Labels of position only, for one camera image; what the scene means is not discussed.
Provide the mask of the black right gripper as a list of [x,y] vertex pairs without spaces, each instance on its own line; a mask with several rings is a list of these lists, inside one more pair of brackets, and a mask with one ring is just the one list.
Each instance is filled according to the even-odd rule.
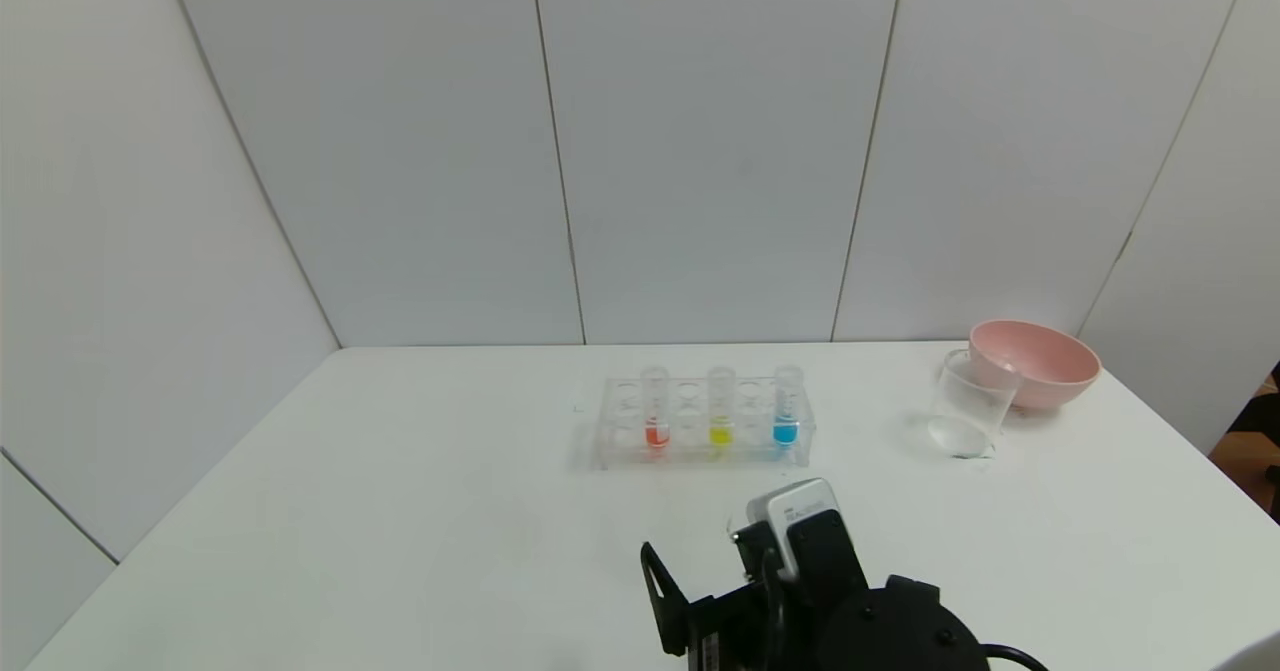
[[660,644],[668,656],[689,654],[691,670],[780,670],[781,586],[749,583],[690,607],[657,549],[645,542],[640,565]]

